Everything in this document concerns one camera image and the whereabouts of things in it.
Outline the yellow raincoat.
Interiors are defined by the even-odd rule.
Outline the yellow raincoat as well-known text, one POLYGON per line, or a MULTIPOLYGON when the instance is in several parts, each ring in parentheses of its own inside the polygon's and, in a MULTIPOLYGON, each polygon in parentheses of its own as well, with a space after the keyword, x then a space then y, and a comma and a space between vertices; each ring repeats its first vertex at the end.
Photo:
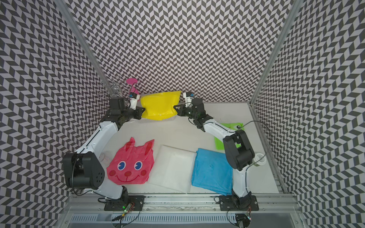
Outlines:
POLYGON ((143 96, 140 100, 145 108, 142 118, 162 121, 177 115, 174 109, 179 104, 181 91, 163 92, 143 96))

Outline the pink bunny raincoat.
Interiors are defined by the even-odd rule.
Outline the pink bunny raincoat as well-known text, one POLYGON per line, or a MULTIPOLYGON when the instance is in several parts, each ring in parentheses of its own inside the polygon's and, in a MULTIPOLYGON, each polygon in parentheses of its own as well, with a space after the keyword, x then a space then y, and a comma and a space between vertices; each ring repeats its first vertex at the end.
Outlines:
POLYGON ((117 185, 144 184, 154 166, 154 140, 135 146, 135 139, 120 148, 107 167, 108 179, 117 185))

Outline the white raincoat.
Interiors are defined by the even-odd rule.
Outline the white raincoat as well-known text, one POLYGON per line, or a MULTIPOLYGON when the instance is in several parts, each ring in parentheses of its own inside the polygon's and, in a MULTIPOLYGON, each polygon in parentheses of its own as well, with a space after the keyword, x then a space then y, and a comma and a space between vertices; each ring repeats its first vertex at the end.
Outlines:
POLYGON ((148 183, 174 192, 188 193, 195 158, 195 152, 161 146, 149 174, 148 183))

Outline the blue raincoat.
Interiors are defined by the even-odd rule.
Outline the blue raincoat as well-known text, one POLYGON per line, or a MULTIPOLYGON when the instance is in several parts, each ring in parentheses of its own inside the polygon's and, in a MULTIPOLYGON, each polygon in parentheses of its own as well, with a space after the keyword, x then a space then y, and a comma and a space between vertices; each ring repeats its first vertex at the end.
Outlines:
POLYGON ((223 153, 198 149, 192 185, 220 195, 232 194, 232 167, 223 153))

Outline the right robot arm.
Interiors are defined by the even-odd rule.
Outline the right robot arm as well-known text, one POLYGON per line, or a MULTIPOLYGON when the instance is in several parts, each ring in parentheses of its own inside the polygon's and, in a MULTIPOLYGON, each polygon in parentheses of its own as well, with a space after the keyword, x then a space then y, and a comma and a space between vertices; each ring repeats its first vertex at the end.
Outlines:
POLYGON ((228 164, 233 168, 232 197, 238 201, 251 198, 247 182, 247 171, 255 157, 254 150, 244 130, 236 131, 218 123, 206 114, 202 99, 194 98, 185 104, 174 105, 178 116, 192 119, 193 124, 203 132, 209 133, 223 142, 228 164))

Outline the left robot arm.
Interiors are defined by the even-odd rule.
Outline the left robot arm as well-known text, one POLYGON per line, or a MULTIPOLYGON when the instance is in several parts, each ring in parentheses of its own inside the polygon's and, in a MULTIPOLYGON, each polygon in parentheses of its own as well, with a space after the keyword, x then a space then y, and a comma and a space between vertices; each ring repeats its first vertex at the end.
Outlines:
POLYGON ((100 156, 109 140, 121 126, 131 119, 140 120, 143 107, 138 107, 140 95, 130 95, 129 105, 124 98, 111 98, 110 108, 99 123, 96 131, 75 152, 67 153, 62 159, 67 187, 72 190, 91 190, 111 200, 119 199, 123 186, 116 185, 107 177, 100 156))

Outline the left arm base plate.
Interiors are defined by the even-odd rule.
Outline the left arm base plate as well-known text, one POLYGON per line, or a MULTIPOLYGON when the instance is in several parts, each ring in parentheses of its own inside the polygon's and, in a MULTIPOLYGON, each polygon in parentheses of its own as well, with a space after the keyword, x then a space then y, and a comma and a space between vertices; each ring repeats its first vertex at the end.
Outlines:
POLYGON ((132 211, 141 211, 143 209, 145 196, 130 195, 128 199, 107 199, 104 211, 125 211, 129 204, 132 205, 132 211))

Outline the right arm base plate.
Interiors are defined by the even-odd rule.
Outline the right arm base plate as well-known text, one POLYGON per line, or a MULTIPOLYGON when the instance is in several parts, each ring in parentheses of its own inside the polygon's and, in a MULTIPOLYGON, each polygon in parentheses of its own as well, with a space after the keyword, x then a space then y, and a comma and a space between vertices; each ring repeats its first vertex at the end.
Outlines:
POLYGON ((235 195, 219 196, 219 206, 221 211, 259 211, 257 198, 254 195, 246 195, 238 198, 235 195))

